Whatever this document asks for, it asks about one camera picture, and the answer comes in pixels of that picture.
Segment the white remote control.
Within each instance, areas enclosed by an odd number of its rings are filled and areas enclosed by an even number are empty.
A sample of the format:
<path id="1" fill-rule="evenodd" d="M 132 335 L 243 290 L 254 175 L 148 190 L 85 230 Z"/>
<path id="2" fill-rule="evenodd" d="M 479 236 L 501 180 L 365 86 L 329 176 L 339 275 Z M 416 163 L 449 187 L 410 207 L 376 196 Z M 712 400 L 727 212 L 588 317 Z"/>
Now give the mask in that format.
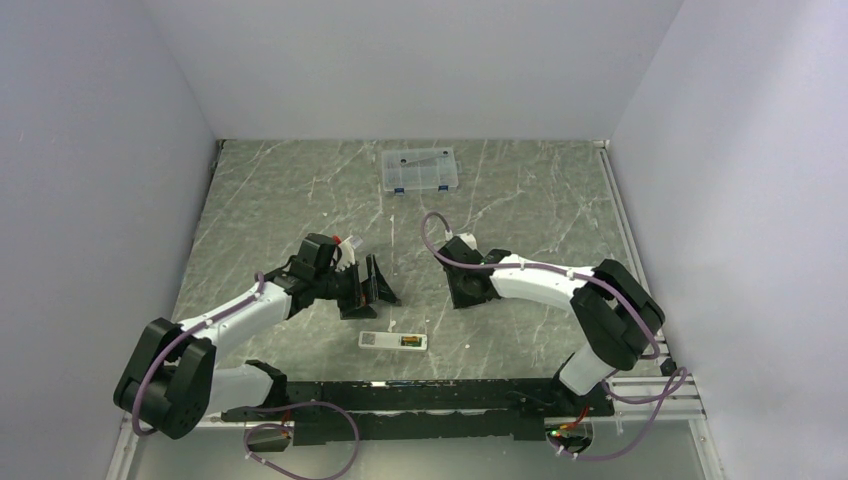
<path id="1" fill-rule="evenodd" d="M 401 338 L 404 336 L 420 337 L 422 339 L 421 346 L 402 346 Z M 358 346 L 360 349 L 366 350 L 423 352 L 428 348 L 428 338 L 425 334 L 362 331 L 359 334 Z"/>

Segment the gold green AAA battery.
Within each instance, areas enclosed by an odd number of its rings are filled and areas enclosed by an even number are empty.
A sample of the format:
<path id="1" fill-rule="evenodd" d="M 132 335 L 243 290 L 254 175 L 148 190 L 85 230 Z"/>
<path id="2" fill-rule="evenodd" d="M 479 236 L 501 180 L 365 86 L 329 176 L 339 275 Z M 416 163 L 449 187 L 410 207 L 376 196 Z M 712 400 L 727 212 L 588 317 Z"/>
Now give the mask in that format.
<path id="1" fill-rule="evenodd" d="M 401 345 L 406 347 L 420 347 L 422 339 L 417 336 L 404 336 L 401 338 Z"/>

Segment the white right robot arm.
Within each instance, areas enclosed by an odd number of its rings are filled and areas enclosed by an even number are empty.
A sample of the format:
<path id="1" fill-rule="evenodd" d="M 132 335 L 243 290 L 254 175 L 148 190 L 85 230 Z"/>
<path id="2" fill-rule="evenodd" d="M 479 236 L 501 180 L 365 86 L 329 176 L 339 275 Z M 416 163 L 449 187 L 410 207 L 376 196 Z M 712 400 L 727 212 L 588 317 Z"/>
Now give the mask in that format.
<path id="1" fill-rule="evenodd" d="M 658 352 L 653 344 L 665 313 L 616 260 L 566 267 L 503 249 L 482 255 L 460 236 L 448 240 L 435 258 L 443 266 L 456 309 L 520 299 L 575 315 L 586 343 L 561 365 L 550 391 L 553 406 L 564 415 L 578 413 L 597 384 L 618 371 L 632 370 L 646 350 Z"/>

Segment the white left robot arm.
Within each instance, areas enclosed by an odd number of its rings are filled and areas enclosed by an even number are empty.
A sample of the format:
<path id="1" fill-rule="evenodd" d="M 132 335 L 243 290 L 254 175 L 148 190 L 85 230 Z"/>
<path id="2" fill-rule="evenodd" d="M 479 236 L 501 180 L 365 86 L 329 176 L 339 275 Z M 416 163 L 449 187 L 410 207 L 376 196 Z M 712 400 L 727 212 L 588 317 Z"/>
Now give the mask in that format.
<path id="1" fill-rule="evenodd" d="M 374 255 L 361 264 L 351 236 L 310 233 L 280 267 L 258 272 L 244 293 L 212 310 L 174 323 L 148 323 L 116 385 L 113 402 L 130 416 L 140 436 L 188 434 L 209 413 L 249 408 L 272 420 L 287 406 L 287 377 L 261 361 L 219 370 L 218 361 L 255 335 L 291 319 L 317 300 L 336 303 L 341 319 L 376 317 L 374 303 L 399 297 Z"/>

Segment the clear plastic organizer box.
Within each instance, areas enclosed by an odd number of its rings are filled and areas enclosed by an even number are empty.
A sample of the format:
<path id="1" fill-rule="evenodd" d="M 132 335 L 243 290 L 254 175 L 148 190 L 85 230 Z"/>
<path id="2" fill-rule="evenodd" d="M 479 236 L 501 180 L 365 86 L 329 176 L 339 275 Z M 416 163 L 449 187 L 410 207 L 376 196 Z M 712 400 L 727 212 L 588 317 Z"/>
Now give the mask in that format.
<path id="1" fill-rule="evenodd" d="M 459 185 L 459 167 L 452 147 L 384 150 L 379 165 L 383 191 L 388 194 L 448 192 Z"/>

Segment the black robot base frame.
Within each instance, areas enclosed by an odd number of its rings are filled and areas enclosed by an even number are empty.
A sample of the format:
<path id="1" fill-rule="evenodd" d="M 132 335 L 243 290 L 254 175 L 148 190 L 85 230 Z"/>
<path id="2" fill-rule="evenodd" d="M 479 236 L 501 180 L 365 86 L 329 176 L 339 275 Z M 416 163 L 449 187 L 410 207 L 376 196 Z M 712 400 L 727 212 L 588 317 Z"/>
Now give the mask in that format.
<path id="1" fill-rule="evenodd" d="M 362 440 L 509 437 L 542 441 L 556 421 L 606 418 L 611 400 L 596 386 L 580 396 L 556 378 L 294 381 L 272 370 L 266 400 L 225 400 L 209 413 L 228 423 L 280 422 L 296 446 Z"/>

